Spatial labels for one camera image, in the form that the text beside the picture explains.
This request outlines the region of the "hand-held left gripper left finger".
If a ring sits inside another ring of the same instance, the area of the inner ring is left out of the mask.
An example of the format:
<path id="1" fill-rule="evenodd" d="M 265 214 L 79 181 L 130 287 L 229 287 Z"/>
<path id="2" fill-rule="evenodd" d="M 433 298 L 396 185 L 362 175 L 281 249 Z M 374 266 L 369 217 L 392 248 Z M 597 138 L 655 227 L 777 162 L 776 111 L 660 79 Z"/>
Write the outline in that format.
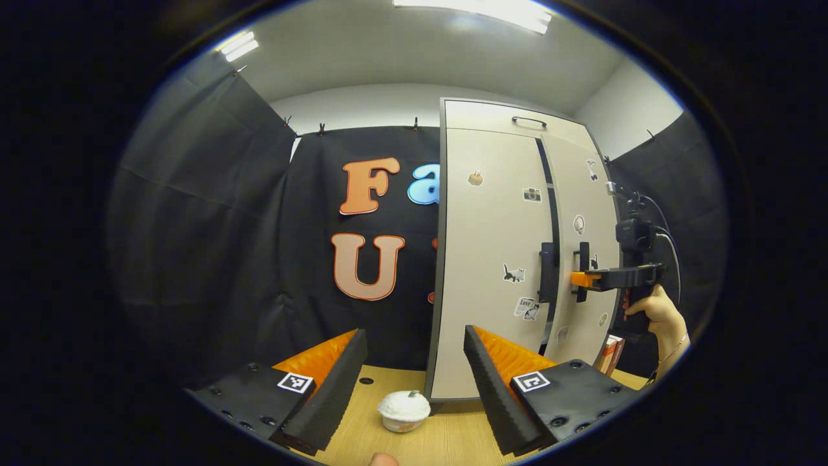
<path id="1" fill-rule="evenodd" d="M 248 362 L 186 393 L 252 436 L 314 456 L 339 428 L 366 357 L 366 331 L 354 329 L 274 365 Z"/>

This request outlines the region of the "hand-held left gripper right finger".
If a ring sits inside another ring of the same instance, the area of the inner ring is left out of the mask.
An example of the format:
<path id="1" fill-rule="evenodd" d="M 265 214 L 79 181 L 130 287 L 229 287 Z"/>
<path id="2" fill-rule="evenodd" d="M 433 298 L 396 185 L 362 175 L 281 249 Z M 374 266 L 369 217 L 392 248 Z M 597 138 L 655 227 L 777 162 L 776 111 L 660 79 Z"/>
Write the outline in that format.
<path id="1" fill-rule="evenodd" d="M 645 394 L 583 360 L 551 362 L 478 326 L 465 327 L 463 351 L 503 454 L 566 443 Z"/>

